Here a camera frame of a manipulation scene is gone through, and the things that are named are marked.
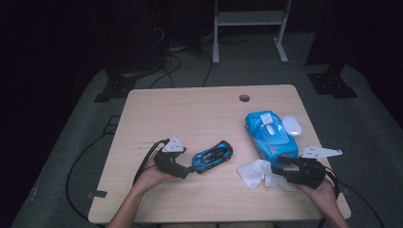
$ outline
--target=floor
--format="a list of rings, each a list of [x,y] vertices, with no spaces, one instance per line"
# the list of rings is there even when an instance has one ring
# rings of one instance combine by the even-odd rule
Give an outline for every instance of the floor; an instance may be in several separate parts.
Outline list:
[[[170,73],[171,80],[162,77],[165,72],[160,70],[139,79],[135,88],[294,85],[322,146],[343,151],[342,156],[329,159],[340,180],[373,206],[386,227],[399,227],[403,223],[402,129],[372,93],[363,75],[350,66],[344,67],[341,77],[357,98],[316,94],[307,74],[324,72],[328,66],[304,65],[313,33],[285,34],[288,64],[278,58],[275,35],[242,35],[247,38],[245,42],[220,45],[218,65],[211,65],[211,44],[204,45],[203,51],[176,53],[165,59],[167,71],[176,68]],[[95,227],[85,217],[113,141],[112,134],[102,135],[110,117],[121,115],[125,106],[125,98],[94,103],[106,83],[104,70],[94,75],[12,227]],[[352,210],[348,218],[351,226],[379,227],[358,194],[345,187],[342,190]],[[316,227],[317,221],[277,221],[276,225]]]

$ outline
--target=blue plastic packaging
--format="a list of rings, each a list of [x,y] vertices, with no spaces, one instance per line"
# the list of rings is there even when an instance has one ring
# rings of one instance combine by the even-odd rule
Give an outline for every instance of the blue plastic packaging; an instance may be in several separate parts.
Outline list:
[[[270,114],[271,123],[264,123],[262,115]],[[246,129],[252,138],[259,156],[272,165],[282,167],[277,161],[278,156],[298,158],[298,147],[293,137],[289,136],[282,125],[281,119],[271,110],[252,112],[246,118]]]

